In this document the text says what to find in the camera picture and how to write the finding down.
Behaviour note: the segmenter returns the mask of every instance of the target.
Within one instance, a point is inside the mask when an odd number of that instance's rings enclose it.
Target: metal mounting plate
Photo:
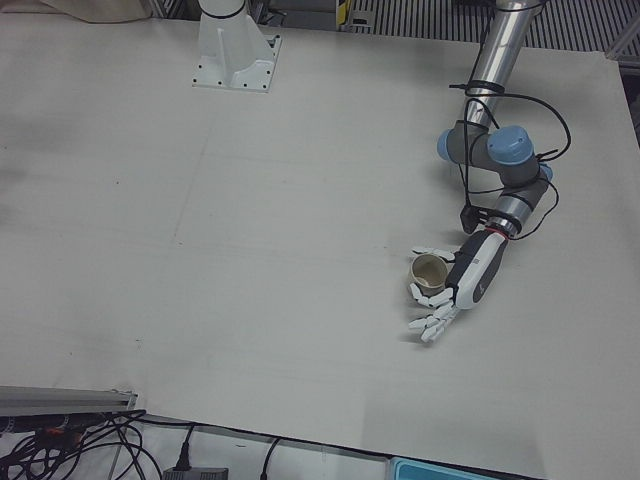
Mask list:
[[[251,67],[236,72],[233,79],[227,84],[223,66],[216,57],[202,56],[193,75],[192,85],[194,87],[267,93],[271,87],[271,79],[280,53],[282,38],[280,35],[265,35],[264,37],[273,51],[273,62],[256,60]]]

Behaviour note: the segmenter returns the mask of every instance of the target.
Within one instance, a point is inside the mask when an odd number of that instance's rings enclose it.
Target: teal container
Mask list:
[[[430,463],[394,457],[389,462],[387,480],[495,480]]]

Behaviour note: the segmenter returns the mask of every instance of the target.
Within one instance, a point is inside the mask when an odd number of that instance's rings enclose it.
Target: white fabric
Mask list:
[[[151,16],[147,0],[0,0],[0,11],[4,12],[51,13],[51,9],[92,23],[128,22]]]

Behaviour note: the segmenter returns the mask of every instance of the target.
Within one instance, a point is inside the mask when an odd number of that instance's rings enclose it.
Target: blue joint cap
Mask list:
[[[547,180],[549,181],[553,180],[553,170],[551,170],[551,167],[549,165],[547,165],[546,163],[541,163],[540,168],[542,169],[544,174],[547,176]]]
[[[443,160],[453,163],[453,160],[451,160],[451,157],[449,156],[449,150],[447,149],[447,138],[449,138],[449,133],[451,133],[451,129],[442,132],[438,138],[438,155],[440,155]]]
[[[487,140],[489,156],[507,167],[521,165],[533,156],[533,143],[527,131],[517,125],[504,127]]]

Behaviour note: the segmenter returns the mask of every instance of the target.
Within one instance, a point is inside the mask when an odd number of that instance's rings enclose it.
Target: white tabletop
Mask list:
[[[0,384],[133,388],[155,414],[638,478],[640,157],[616,65],[522,52],[509,90],[574,135],[560,206],[426,348],[406,330],[409,249],[465,239],[435,144],[476,46],[281,34],[271,92],[251,94],[191,87],[196,23],[0,16]],[[498,119],[562,144],[535,105]]]

